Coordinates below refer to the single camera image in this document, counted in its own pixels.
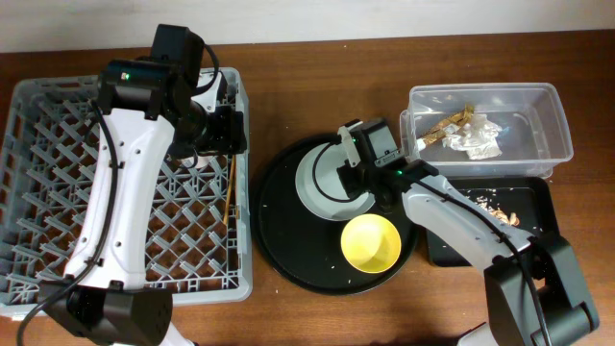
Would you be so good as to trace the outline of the pink cup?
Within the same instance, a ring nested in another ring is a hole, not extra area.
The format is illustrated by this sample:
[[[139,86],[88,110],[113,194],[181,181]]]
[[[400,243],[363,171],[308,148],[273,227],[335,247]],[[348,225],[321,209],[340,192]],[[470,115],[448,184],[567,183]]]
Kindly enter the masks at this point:
[[[209,165],[211,161],[215,159],[215,156],[191,156],[189,158],[180,159],[182,167],[185,169],[200,169]]]

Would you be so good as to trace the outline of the wooden chopstick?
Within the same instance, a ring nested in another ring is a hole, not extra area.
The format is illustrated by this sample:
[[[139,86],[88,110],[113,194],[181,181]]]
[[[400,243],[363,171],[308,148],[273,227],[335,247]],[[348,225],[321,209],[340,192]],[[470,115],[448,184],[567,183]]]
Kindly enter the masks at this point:
[[[235,170],[236,170],[236,155],[233,155],[231,159],[231,168],[229,170],[229,177],[228,177],[229,180],[228,180],[228,186],[227,186],[224,217],[223,217],[223,224],[225,226],[228,226],[229,224],[230,207],[231,207],[231,200],[232,200],[233,189],[234,189]]]

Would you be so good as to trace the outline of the grey plate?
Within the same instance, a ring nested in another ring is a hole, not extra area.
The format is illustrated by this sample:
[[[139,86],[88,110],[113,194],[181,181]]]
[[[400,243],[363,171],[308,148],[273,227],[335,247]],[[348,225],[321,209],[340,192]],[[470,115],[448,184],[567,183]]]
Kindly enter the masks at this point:
[[[326,198],[316,187],[312,179],[312,168],[317,155],[327,146],[322,143],[309,149],[303,155],[295,174],[296,191],[302,204],[314,215],[329,221],[346,221],[369,211],[375,204],[372,194],[365,192],[348,203],[340,203]],[[348,200],[336,172],[347,159],[341,145],[333,145],[321,156],[316,165],[316,183],[330,197]]]

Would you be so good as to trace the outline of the yellow bowl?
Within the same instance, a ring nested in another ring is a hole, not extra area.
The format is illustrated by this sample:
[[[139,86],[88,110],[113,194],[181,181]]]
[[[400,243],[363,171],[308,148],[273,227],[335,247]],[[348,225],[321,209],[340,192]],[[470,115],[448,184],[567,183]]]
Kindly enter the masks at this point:
[[[402,253],[397,228],[374,213],[351,219],[342,230],[340,246],[344,259],[366,274],[380,274],[391,269]]]

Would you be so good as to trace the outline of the gold snack wrapper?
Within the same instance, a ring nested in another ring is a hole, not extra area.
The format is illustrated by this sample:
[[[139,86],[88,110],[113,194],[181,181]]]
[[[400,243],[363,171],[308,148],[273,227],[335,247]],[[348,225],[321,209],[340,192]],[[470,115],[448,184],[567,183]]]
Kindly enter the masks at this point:
[[[427,147],[446,135],[455,134],[470,122],[474,115],[474,109],[473,106],[466,104],[463,111],[450,115],[431,127],[417,140],[417,144],[421,147]]]

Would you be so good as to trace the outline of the white tissue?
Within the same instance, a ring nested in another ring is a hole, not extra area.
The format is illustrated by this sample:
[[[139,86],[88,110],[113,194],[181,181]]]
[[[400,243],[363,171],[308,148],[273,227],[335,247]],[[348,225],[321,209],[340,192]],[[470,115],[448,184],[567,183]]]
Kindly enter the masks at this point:
[[[471,161],[487,160],[503,152],[497,137],[503,128],[490,121],[484,113],[476,113],[456,133],[442,139],[444,147],[465,152]]]

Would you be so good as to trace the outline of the food scraps and rice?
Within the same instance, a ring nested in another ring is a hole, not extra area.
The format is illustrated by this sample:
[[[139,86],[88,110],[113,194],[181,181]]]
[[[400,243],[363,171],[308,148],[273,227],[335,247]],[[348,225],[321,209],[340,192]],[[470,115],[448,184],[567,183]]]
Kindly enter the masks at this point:
[[[506,213],[500,208],[500,204],[497,203],[496,207],[491,206],[491,202],[493,198],[498,195],[497,190],[495,188],[487,188],[483,194],[480,194],[478,197],[471,197],[468,195],[468,198],[472,200],[476,205],[478,205],[483,210],[490,213],[492,216],[498,218],[501,222],[504,222],[510,226],[516,227],[520,225],[520,219],[515,212]]]

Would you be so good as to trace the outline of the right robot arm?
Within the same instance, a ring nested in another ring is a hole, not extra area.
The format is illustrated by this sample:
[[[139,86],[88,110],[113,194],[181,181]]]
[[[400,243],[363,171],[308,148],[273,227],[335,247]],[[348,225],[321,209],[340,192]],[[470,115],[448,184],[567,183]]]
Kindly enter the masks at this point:
[[[571,345],[600,318],[571,244],[561,235],[510,226],[460,193],[435,167],[407,161],[383,119],[351,121],[337,134],[346,154],[345,192],[371,193],[386,210],[403,206],[484,277],[487,322],[460,345]]]

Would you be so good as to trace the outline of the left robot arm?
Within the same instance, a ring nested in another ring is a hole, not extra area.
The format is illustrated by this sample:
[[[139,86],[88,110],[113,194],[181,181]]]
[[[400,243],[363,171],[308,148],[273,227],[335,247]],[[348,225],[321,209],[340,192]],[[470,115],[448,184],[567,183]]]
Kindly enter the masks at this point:
[[[37,310],[99,345],[183,345],[170,290],[145,283],[145,242],[166,159],[247,151],[246,114],[224,104],[212,49],[184,26],[161,24],[151,52],[114,60],[91,102],[100,129],[85,223],[63,277],[39,285]]]

